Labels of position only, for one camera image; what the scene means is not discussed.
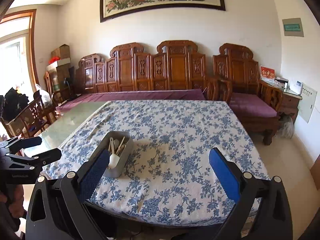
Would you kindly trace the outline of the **person's left hand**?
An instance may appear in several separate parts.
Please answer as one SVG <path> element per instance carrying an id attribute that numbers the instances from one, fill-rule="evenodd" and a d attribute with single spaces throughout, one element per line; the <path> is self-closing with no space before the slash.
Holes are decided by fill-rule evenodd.
<path id="1" fill-rule="evenodd" d="M 14 218 L 21 218 L 24 215 L 24 189 L 22 185 L 15 185 L 13 196 L 10 198 L 9 211 Z"/>

